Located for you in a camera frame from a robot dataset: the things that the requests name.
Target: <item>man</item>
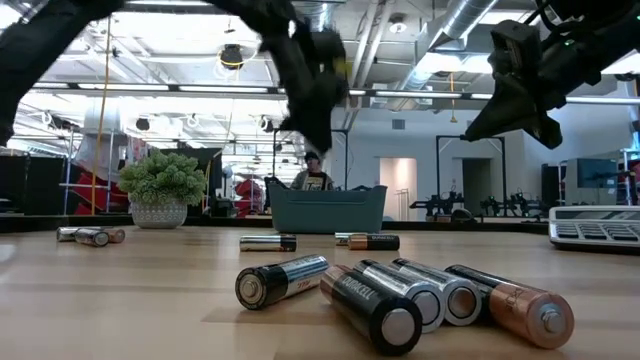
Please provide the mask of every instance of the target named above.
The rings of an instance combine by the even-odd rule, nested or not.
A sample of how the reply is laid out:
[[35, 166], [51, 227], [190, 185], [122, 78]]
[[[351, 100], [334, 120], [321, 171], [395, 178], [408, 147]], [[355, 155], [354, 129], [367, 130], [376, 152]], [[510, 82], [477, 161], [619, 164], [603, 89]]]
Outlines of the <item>man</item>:
[[318, 154], [309, 151], [304, 155], [307, 170], [301, 171], [291, 183], [292, 190], [333, 190], [333, 180], [322, 171]]

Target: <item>wooden table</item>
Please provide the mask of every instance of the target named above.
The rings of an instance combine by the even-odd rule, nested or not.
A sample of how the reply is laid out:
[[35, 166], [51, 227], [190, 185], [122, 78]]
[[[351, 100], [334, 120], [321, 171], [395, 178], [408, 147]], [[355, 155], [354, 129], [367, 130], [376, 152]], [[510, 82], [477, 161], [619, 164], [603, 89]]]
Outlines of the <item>wooden table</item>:
[[291, 253], [239, 253], [259, 229], [127, 229], [120, 245], [56, 244], [54, 232], [0, 236], [2, 360], [374, 359], [372, 347], [318, 290], [262, 312], [234, 294], [239, 270], [319, 253], [352, 266], [398, 256], [463, 263], [564, 295], [576, 329], [557, 351], [489, 327], [443, 326], [408, 359], [637, 359], [640, 259], [554, 250], [543, 236], [400, 232], [399, 252], [350, 252], [299, 236]]

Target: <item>fluorescent light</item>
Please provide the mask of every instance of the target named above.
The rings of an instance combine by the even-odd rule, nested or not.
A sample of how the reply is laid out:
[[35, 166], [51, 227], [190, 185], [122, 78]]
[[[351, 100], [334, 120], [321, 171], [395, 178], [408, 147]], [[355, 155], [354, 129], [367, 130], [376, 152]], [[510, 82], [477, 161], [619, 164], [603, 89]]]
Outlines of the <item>fluorescent light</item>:
[[375, 96], [418, 99], [459, 99], [462, 94], [429, 91], [376, 91]]
[[569, 96], [567, 103], [571, 104], [602, 104], [602, 105], [640, 105], [640, 98], [608, 98], [595, 96]]
[[133, 0], [129, 4], [135, 5], [161, 5], [161, 6], [209, 6], [202, 1], [170, 1], [170, 0]]
[[[78, 84], [78, 87], [86, 90], [104, 90], [104, 84]], [[107, 90], [169, 91], [169, 87], [154, 84], [108, 84]]]
[[41, 82], [35, 83], [33, 85], [34, 88], [56, 88], [56, 89], [68, 89], [69, 85], [66, 83], [50, 83], [50, 82]]
[[214, 92], [214, 93], [259, 93], [266, 94], [269, 89], [261, 87], [241, 87], [241, 86], [180, 86], [181, 91], [193, 92]]
[[472, 100], [489, 100], [493, 97], [491, 94], [471, 94]]

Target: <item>orange cable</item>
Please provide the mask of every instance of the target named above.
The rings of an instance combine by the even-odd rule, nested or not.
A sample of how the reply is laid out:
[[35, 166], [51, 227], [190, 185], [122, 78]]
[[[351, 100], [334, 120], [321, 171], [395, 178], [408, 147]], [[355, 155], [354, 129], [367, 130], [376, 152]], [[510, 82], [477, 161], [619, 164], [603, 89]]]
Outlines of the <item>orange cable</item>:
[[105, 49], [105, 62], [104, 62], [104, 91], [102, 92], [102, 105], [100, 106], [100, 123], [98, 125], [98, 140], [96, 141], [96, 154], [93, 158], [93, 168], [91, 177], [91, 215], [96, 214], [96, 171], [98, 167], [98, 161], [100, 160], [100, 145], [102, 145], [102, 123], [104, 121], [104, 108], [107, 102], [107, 87], [109, 85], [109, 49], [111, 48], [111, 16], [107, 20], [107, 48]]

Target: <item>white wall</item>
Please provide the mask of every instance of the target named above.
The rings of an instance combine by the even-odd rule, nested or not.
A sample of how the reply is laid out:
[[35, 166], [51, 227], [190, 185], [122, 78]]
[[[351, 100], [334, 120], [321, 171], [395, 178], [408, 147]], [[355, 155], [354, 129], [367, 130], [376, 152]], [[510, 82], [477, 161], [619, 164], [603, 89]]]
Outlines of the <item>white wall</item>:
[[[627, 97], [622, 87], [608, 96]], [[349, 188], [357, 185], [373, 186], [380, 182], [381, 157], [415, 158], [417, 161], [417, 198], [426, 199], [436, 193], [435, 135], [460, 135], [478, 111], [456, 111], [458, 123], [451, 123], [451, 112], [433, 114], [431, 111], [363, 109], [358, 114], [349, 135]], [[334, 126], [344, 119], [344, 111], [334, 117]], [[587, 157], [629, 147], [631, 143], [630, 117], [627, 106], [567, 105], [549, 114], [560, 122], [564, 141], [555, 150], [540, 145], [523, 131], [504, 134], [506, 139], [507, 195], [518, 189], [540, 195], [541, 166], [569, 158]], [[404, 119], [405, 130], [392, 130], [392, 119]], [[489, 158], [492, 163], [492, 192], [502, 199], [500, 153], [485, 140], [467, 143], [453, 140], [441, 152], [441, 192], [449, 191], [455, 182], [462, 191], [462, 162], [460, 158]], [[344, 137], [334, 136], [331, 176], [337, 185], [344, 185]], [[420, 212], [419, 219], [424, 218]]]

